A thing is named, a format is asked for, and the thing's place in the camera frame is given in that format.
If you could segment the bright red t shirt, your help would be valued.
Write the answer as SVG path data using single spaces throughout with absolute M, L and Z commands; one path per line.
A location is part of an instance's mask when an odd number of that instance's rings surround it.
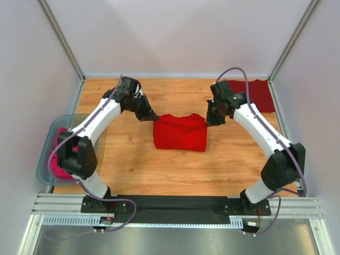
M 207 147 L 206 121 L 196 113 L 183 117 L 161 115 L 153 123 L 153 138 L 157 149 L 204 152 Z

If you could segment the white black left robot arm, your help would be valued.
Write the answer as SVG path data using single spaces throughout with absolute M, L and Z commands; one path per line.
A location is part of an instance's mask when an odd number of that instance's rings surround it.
M 98 106 L 81 124 L 58 135 L 57 146 L 52 152 L 57 157 L 57 166 L 99 201 L 104 201 L 111 193 L 97 173 L 94 145 L 109 124 L 124 111 L 133 112 L 140 122 L 159 120 L 142 91 L 141 83 L 120 76 L 117 85 L 103 94 Z

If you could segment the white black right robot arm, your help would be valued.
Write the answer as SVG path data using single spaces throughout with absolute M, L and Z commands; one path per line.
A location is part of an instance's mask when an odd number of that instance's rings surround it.
M 260 113 L 245 92 L 235 93 L 226 80 L 211 85 L 208 100 L 207 126 L 225 124 L 229 117 L 252 136 L 267 161 L 255 184 L 240 194 L 241 204 L 251 209 L 286 185 L 300 179 L 304 171 L 305 147 L 293 144 L 282 136 Z

